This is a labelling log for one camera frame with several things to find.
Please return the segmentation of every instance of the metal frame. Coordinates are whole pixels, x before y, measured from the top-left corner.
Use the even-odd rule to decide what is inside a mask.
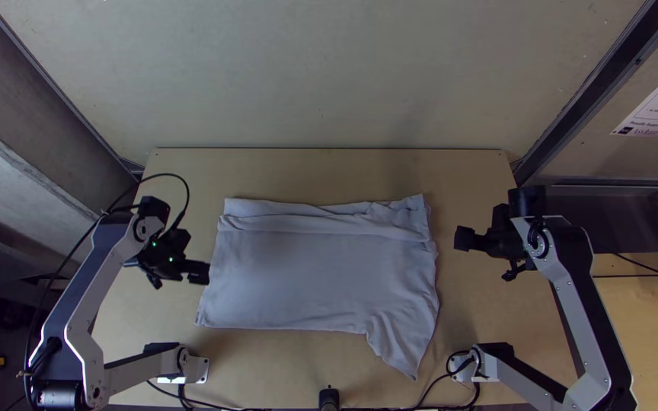
[[[590,275],[593,252],[585,231],[562,217],[547,216],[545,228],[536,232],[543,241],[533,248],[525,240],[530,217],[510,220],[537,270],[553,285],[583,374],[566,388],[515,357],[512,346],[499,342],[476,344],[468,354],[451,357],[449,369],[459,369],[470,358],[476,364],[473,371],[464,370],[455,379],[501,381],[539,410],[635,409],[631,371]]]
[[[658,47],[658,0],[647,1],[583,85],[514,170],[518,186],[535,178]]]

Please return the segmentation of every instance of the table surface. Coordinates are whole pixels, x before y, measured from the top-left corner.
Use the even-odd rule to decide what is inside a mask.
[[[506,261],[453,250],[456,225],[486,231],[492,208],[506,202],[506,191],[514,187],[503,152],[158,149],[145,175],[161,172],[180,174],[190,184],[190,206],[181,224],[192,234],[187,257],[207,261],[225,197],[326,205],[422,193],[432,209],[439,251],[436,332],[413,382],[375,356],[364,336],[196,327],[202,287],[166,282],[156,291],[141,272],[124,269],[101,306],[93,334],[106,361],[139,353],[146,343],[185,343],[211,359],[207,383],[188,386],[187,396],[237,407],[315,408],[318,391],[329,384],[340,390],[345,407],[413,406],[445,371],[452,352],[480,342],[511,343],[520,358],[562,384],[575,381],[548,282],[533,272],[504,282]],[[171,178],[144,183],[137,198],[144,195],[167,201],[174,215],[184,204],[184,188]],[[470,387],[446,379],[426,403],[463,404],[471,395]],[[521,401],[502,384],[488,384],[479,403]],[[111,403],[178,405],[146,384],[117,394]]]
[[[658,253],[627,254],[658,269]],[[594,276],[651,274],[612,255],[596,255]],[[621,341],[639,409],[658,409],[658,278],[596,279]]]

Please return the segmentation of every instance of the black cable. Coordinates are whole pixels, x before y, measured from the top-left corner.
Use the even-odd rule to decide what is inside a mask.
[[[107,211],[110,212],[112,210],[112,208],[115,207],[116,204],[118,204],[123,199],[123,197],[125,197],[126,195],[131,193],[133,190],[139,188],[139,186],[142,183],[145,183],[149,180],[153,180],[157,177],[174,177],[174,178],[176,178],[176,179],[178,179],[179,181],[182,182],[182,184],[184,185],[184,189],[187,191],[187,198],[184,200],[184,207],[182,207],[182,211],[177,215],[174,222],[171,223],[171,226],[169,227],[170,230],[176,228],[179,225],[179,223],[182,221],[182,218],[184,218],[184,215],[187,213],[187,207],[190,204],[190,186],[187,184],[187,181],[184,178],[182,178],[182,176],[180,176],[178,174],[174,174],[174,173],[153,174],[153,175],[148,176],[144,179],[141,179],[140,181],[135,182],[131,187],[129,187],[123,193],[121,193],[120,196],[116,197],[116,199],[108,207]]]
[[[9,404],[8,407],[4,408],[4,411],[9,411],[10,409],[14,408],[15,405],[19,404],[20,401],[22,401],[26,396],[23,395],[19,398],[17,398],[13,403]]]
[[[433,386],[438,384],[438,382],[441,381],[443,378],[453,377],[459,372],[465,370],[466,367],[468,367],[469,365],[471,365],[471,363],[474,362],[474,358],[468,358],[466,359],[466,361],[462,362],[461,365],[459,365],[459,367],[456,368],[454,371],[451,371],[449,369],[449,362],[451,357],[454,357],[456,355],[467,355],[468,353],[469,351],[457,351],[451,354],[449,356],[449,360],[446,361],[446,373],[436,378],[435,380],[433,380],[433,382],[430,383],[428,388],[426,388],[425,392],[423,392],[423,396],[420,397],[420,399],[415,404],[415,406],[412,406],[411,408],[399,409],[398,411],[417,411],[419,409],[441,409],[444,411],[456,411],[460,409],[473,409],[474,405],[479,400],[479,395],[481,395],[481,386],[479,383],[474,383],[474,397],[471,398],[471,400],[465,405],[462,406],[424,406],[423,405],[423,401],[425,401],[426,397],[428,397],[428,393],[430,393],[430,391],[433,389]]]
[[[640,263],[636,260],[632,260],[627,256],[621,255],[620,253],[611,253],[616,257],[628,261],[631,264],[650,270],[651,272],[656,272],[656,274],[628,274],[628,275],[616,275],[616,276],[593,276],[594,279],[604,279],[604,278],[625,278],[625,277],[658,277],[658,269],[648,266],[644,263]]]
[[[455,352],[455,353],[451,354],[451,357],[454,356],[454,355],[459,355],[459,354],[468,354],[468,351]],[[462,406],[424,406],[423,405],[423,401],[426,399],[426,397],[428,397],[428,393],[430,393],[430,391],[433,389],[433,387],[436,384],[438,384],[439,381],[441,381],[443,378],[450,378],[450,377],[458,374],[459,372],[466,369],[466,367],[471,365],[473,362],[474,362],[473,358],[468,358],[466,361],[462,362],[461,365],[459,365],[459,367],[457,369],[455,369],[454,371],[450,371],[449,366],[448,366],[449,362],[446,361],[446,373],[444,375],[441,375],[440,377],[436,378],[435,380],[433,380],[433,382],[430,383],[428,388],[426,388],[425,392],[423,392],[423,396],[421,396],[420,399],[418,400],[417,404],[415,406],[412,406],[411,408],[398,409],[396,411],[418,411],[418,410],[421,410],[421,409],[441,409],[441,410],[444,410],[444,411],[457,411],[457,410],[462,410],[462,409],[474,409],[474,405],[479,400],[479,395],[481,395],[481,386],[480,386],[479,383],[474,383],[474,397],[471,398],[471,401],[469,401],[465,405],[462,405]],[[246,408],[246,409],[228,408],[228,407],[225,407],[225,406],[218,406],[218,405],[215,405],[215,404],[212,404],[212,403],[206,403],[206,402],[203,402],[203,401],[197,401],[197,400],[192,400],[190,398],[187,398],[186,395],[184,394],[184,384],[179,384],[179,386],[177,387],[177,393],[173,394],[173,393],[170,393],[169,391],[162,390],[161,388],[154,385],[154,383],[152,383],[151,381],[146,381],[146,383],[151,388],[157,390],[158,392],[179,400],[180,404],[182,405],[182,407],[184,409],[191,409],[189,407],[189,405],[187,405],[186,403],[192,403],[192,404],[199,404],[199,405],[203,405],[203,406],[208,406],[210,408],[225,409],[227,411],[247,411],[248,410],[248,408]]]
[[[185,401],[184,384],[179,384],[179,386],[177,386],[177,395],[179,395],[179,403],[182,404],[184,411],[193,411],[193,407]]]
[[[179,396],[179,395],[177,395],[177,394],[170,393],[169,391],[162,390],[161,388],[159,388],[159,387],[157,387],[156,385],[154,385],[154,383],[152,383],[151,381],[146,381],[146,383],[147,383],[151,388],[154,388],[154,389],[157,390],[158,392],[160,392],[160,393],[162,393],[162,394],[164,394],[164,395],[167,395],[167,396],[169,396],[169,397],[176,398],[176,399],[178,399],[179,401],[184,400],[184,401],[188,401],[189,403],[192,403],[192,404],[199,404],[199,405],[202,405],[202,406],[208,406],[208,407],[210,407],[210,408],[216,408],[216,409],[225,409],[225,410],[227,410],[227,411],[242,411],[242,410],[240,410],[240,409],[236,409],[236,408],[228,408],[228,407],[226,407],[226,406],[218,406],[218,405],[215,405],[215,404],[206,403],[206,402],[204,402],[204,401],[197,401],[197,400],[192,400],[192,399],[190,399],[190,398],[181,397],[181,396]]]
[[[30,407],[32,410],[37,409],[36,405],[34,404],[34,401],[32,401],[32,398],[30,397],[30,392],[31,392],[31,386],[30,386],[30,374],[32,373],[33,369],[37,365],[39,365],[43,360],[40,358],[37,358],[35,362],[33,363],[33,367],[31,368],[29,366],[29,358],[30,358],[30,344],[32,340],[32,333],[34,331],[35,324],[37,323],[37,318],[40,316],[40,312],[42,311],[42,307],[44,306],[45,299],[47,297],[47,293],[50,291],[50,289],[53,286],[53,283],[55,282],[55,279],[57,276],[60,274],[63,268],[65,268],[65,265],[70,261],[72,258],[73,254],[75,254],[75,251],[78,250],[78,248],[83,244],[83,241],[88,237],[88,235],[93,231],[95,226],[98,224],[98,222],[103,218],[105,215],[110,214],[111,212],[114,211],[114,208],[116,204],[118,204],[123,197],[131,193],[133,190],[138,188],[142,183],[145,183],[146,181],[153,180],[157,177],[174,177],[177,178],[179,181],[184,184],[184,189],[186,190],[187,193],[187,199],[184,202],[184,207],[182,208],[182,211],[179,213],[177,218],[174,220],[172,223],[171,227],[169,228],[170,230],[173,228],[176,228],[184,215],[187,213],[187,207],[190,204],[190,187],[187,184],[187,181],[182,178],[182,176],[174,174],[174,173],[159,173],[159,174],[154,174],[149,177],[146,177],[144,179],[141,179],[140,181],[137,181],[134,183],[131,187],[129,187],[127,190],[123,191],[109,206],[106,211],[101,214],[91,225],[91,227],[83,234],[82,237],[80,237],[80,240],[78,240],[77,243],[75,243],[75,246],[70,250],[67,256],[65,256],[65,259],[60,263],[60,265],[57,267],[57,269],[52,273],[50,276],[49,281],[45,285],[45,289],[42,292],[42,297],[40,298],[40,303],[37,305],[37,308],[34,311],[34,316],[32,317],[32,322],[30,323],[29,330],[27,331],[27,338],[24,343],[24,368],[23,368],[23,379],[24,379],[24,397],[27,398],[27,403],[29,403]],[[126,207],[119,207],[118,209],[132,209],[132,206],[126,206]]]

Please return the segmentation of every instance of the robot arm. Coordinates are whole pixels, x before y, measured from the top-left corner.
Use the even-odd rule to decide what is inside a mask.
[[[480,236],[470,228],[456,231],[455,248],[482,250],[507,258],[514,279],[525,269],[537,269],[552,284],[562,314],[570,326],[584,373],[571,387],[552,380],[514,356],[505,342],[477,344],[468,355],[457,355],[451,369],[472,358],[474,367],[457,381],[501,381],[539,410],[631,410],[631,371],[598,294],[590,267],[593,252],[586,232],[560,216],[544,215],[541,187],[509,191],[509,205],[494,209],[492,228]],[[524,260],[517,266],[518,260]]]
[[[100,409],[111,395],[153,377],[175,384],[204,383],[209,360],[176,342],[148,344],[142,354],[104,363],[91,336],[96,313],[121,267],[130,262],[147,272],[155,287],[162,279],[206,284],[209,265],[184,259],[189,234],[162,232],[166,203],[145,197],[136,214],[104,216],[91,235],[92,250],[42,327],[29,358],[32,402],[44,409]]]
[[[505,342],[477,344],[469,354],[449,360],[449,369],[466,367],[457,381],[501,381],[540,410],[631,410],[631,372],[590,275],[593,253],[582,228],[560,216],[546,216],[544,192],[510,190],[509,205],[494,209],[492,228],[484,235],[459,227],[455,248],[482,250],[507,258],[513,280],[537,269],[553,285],[570,325],[585,372],[565,387],[514,356]],[[92,251],[43,325],[40,343],[29,358],[30,398],[45,409],[101,409],[111,395],[149,378],[175,384],[206,382],[209,359],[189,353],[177,342],[148,344],[142,354],[104,363],[91,337],[93,321],[121,266],[141,267],[159,288],[163,279],[207,284],[209,265],[184,258],[185,230],[163,233],[166,203],[145,197],[137,213],[103,217],[91,236]],[[525,263],[517,266],[519,260]],[[320,408],[339,409],[338,392],[323,390]]]

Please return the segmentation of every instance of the beige wall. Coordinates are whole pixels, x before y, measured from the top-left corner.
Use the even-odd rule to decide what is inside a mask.
[[[562,177],[658,180],[658,138],[609,135],[658,86],[658,48],[541,172]]]
[[[157,146],[523,155],[642,0],[0,0],[122,156]]]

